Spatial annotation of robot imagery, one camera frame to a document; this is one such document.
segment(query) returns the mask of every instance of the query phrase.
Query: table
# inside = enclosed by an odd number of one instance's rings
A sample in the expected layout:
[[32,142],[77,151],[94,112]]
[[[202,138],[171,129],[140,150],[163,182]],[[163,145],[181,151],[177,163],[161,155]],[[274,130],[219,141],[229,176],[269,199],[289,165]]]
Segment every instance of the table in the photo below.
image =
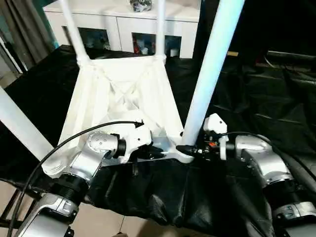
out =
[[[136,56],[94,49],[87,53],[92,59]],[[165,66],[184,123],[200,61],[167,58]],[[52,145],[57,145],[78,71],[72,47],[61,46],[6,89]],[[208,114],[218,113],[229,131],[267,136],[315,171],[315,78],[313,73],[241,67],[237,59],[227,59]],[[21,187],[38,161],[3,124],[0,144],[0,180]],[[296,177],[316,187],[300,165],[290,164]],[[50,185],[51,179],[39,173],[32,189],[47,192]],[[138,176],[132,175],[131,164],[102,168],[85,202],[215,236],[272,236],[261,187],[246,165],[234,159],[228,163],[143,162]]]

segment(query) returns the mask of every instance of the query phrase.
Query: floor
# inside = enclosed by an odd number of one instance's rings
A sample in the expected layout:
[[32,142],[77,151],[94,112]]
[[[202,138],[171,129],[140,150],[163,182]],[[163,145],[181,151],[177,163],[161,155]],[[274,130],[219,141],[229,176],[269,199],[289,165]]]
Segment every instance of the floor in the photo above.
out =
[[8,72],[3,77],[0,78],[0,86],[2,88],[6,88],[8,85],[13,83],[16,79],[17,77],[13,72]]
[[[0,213],[3,212],[14,190],[10,184],[0,181]],[[31,202],[30,197],[25,199],[19,220],[23,220]],[[128,237],[210,237],[185,228],[160,226],[154,221],[122,216],[87,204],[80,205],[72,229],[75,231],[75,237],[112,237],[118,232],[126,233]],[[6,233],[7,229],[0,228],[0,237],[5,237]]]

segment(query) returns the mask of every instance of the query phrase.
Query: white cabinet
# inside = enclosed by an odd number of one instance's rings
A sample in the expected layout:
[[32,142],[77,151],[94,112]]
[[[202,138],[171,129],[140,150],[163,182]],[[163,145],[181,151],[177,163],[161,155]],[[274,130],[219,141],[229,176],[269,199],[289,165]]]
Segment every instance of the white cabinet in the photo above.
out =
[[[133,33],[156,33],[155,1],[147,12],[133,12],[128,0],[69,0],[69,5],[79,31],[106,30],[111,50],[134,52]],[[59,2],[44,11],[59,45],[70,44]],[[200,0],[166,0],[165,34],[181,37],[181,58],[192,58],[199,12]]]

